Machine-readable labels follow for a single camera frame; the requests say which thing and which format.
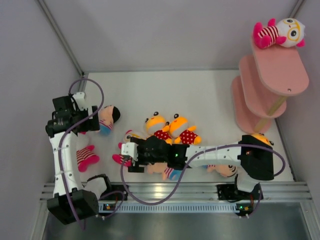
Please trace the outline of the boy plush black hair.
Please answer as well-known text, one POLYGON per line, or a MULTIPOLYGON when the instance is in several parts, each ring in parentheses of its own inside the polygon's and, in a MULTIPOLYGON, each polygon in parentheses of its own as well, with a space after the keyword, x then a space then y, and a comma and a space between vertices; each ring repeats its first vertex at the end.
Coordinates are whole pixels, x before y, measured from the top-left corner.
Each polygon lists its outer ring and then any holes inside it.
POLYGON ((108 136, 113 130, 114 124, 120 119, 121 113, 114 105, 108 105, 99 112, 99 133, 108 136))

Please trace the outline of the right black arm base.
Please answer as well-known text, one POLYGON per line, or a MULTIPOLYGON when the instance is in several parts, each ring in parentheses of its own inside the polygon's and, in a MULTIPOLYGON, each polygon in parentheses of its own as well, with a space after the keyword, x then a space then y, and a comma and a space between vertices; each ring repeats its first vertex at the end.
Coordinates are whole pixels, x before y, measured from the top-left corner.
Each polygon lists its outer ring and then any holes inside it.
POLYGON ((238 190, 235 184, 218 184, 217 194, 220 201, 237 202, 263 199, 263 193, 257 184, 251 192, 238 190))

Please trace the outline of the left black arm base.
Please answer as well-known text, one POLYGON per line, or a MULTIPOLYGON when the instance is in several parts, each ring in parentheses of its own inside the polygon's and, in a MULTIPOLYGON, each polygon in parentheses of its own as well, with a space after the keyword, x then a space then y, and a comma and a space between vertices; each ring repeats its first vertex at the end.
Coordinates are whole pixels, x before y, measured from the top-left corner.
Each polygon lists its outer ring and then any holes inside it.
POLYGON ((100 198, 100 201, 127 201, 128 200, 128 193, 126 192, 125 188, 121 184, 112 184, 111 187, 105 190, 100 198))

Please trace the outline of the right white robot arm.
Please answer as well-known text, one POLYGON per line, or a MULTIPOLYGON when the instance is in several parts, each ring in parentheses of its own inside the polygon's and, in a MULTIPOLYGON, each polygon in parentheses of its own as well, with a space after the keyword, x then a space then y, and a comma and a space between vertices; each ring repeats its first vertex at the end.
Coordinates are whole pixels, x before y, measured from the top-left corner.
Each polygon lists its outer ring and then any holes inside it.
POLYGON ((142 173, 144 166, 164 175, 202 166, 224 173, 227 167, 236 175, 233 192, 246 198, 254 187, 274 179, 273 143, 262 133, 246 134, 241 140, 220 146, 194 144, 169 144, 151 136, 147 139, 133 137, 121 146, 121 154, 131 161, 129 172, 142 173))

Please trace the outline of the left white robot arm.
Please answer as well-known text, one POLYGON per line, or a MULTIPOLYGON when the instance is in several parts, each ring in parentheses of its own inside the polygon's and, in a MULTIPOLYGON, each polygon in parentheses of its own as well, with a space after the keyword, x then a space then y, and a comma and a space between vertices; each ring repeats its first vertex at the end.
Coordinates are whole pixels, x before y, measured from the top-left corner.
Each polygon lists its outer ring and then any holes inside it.
POLYGON ((86 132, 100 129, 98 107, 89 114, 84 92, 54 98, 52 119, 45 131, 52 146, 55 168, 53 197, 47 208, 62 224, 79 222, 99 212, 98 200, 109 199, 113 187, 105 174, 81 182, 77 157, 86 143, 86 132))

